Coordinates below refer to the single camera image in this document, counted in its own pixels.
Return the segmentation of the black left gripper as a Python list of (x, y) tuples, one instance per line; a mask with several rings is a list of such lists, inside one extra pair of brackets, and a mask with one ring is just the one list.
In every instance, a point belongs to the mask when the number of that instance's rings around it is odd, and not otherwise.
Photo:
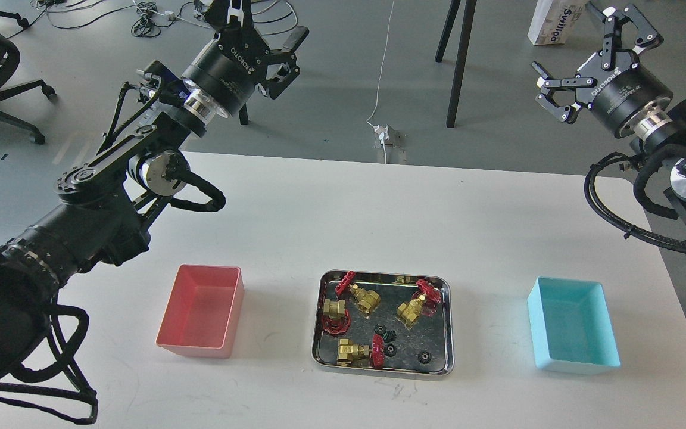
[(214, 38), (182, 74), (188, 114), (238, 115), (256, 90), (275, 100), (300, 75), (296, 51), (307, 27), (295, 28), (281, 49), (269, 49), (255, 30), (251, 1), (210, 1), (202, 16)]

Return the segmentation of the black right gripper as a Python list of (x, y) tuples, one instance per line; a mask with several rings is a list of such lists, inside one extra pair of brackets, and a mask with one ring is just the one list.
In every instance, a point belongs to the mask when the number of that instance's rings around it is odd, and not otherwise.
[[(601, 9), (587, 2), (586, 7), (603, 27), (601, 51), (591, 55), (577, 68), (577, 75), (569, 78), (555, 78), (541, 63), (531, 63), (539, 74), (536, 101), (563, 124), (572, 124), (579, 112), (588, 108), (615, 138), (626, 138), (634, 133), (626, 123), (641, 108), (648, 104), (667, 108), (674, 96), (639, 64), (639, 56), (662, 45), (664, 38), (634, 4)], [(627, 25), (637, 30), (632, 47), (623, 42)]]

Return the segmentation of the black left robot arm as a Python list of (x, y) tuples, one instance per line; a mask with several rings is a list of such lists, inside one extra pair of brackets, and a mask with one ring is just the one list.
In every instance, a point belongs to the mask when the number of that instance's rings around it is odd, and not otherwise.
[(217, 212), (226, 198), (191, 171), (180, 146), (213, 117), (248, 122), (256, 89), (273, 100), (299, 76), (297, 26), (270, 49), (249, 2), (212, 1), (213, 38), (181, 76), (158, 61), (126, 82), (97, 154), (55, 182), (60, 205), (0, 247), (0, 403), (74, 424), (97, 421), (97, 393), (74, 356), (88, 314), (59, 304), (69, 278), (103, 262), (120, 266), (149, 250), (149, 229), (168, 206)]

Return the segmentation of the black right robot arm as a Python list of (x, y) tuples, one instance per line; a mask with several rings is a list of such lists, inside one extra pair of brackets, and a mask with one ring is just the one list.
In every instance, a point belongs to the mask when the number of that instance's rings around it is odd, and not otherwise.
[(672, 91), (640, 63), (640, 55), (659, 46), (663, 38), (635, 5), (601, 11), (588, 3), (587, 8), (603, 27), (601, 49), (570, 78), (556, 79), (532, 63), (540, 76), (537, 102), (559, 122), (572, 124), (580, 111), (588, 110), (615, 138), (632, 136), (632, 157), (613, 153), (590, 167), (585, 198), (624, 236), (686, 255), (686, 240), (637, 227), (598, 197), (598, 174), (620, 163), (637, 171), (632, 193), (646, 212), (686, 226), (686, 100), (671, 106)]

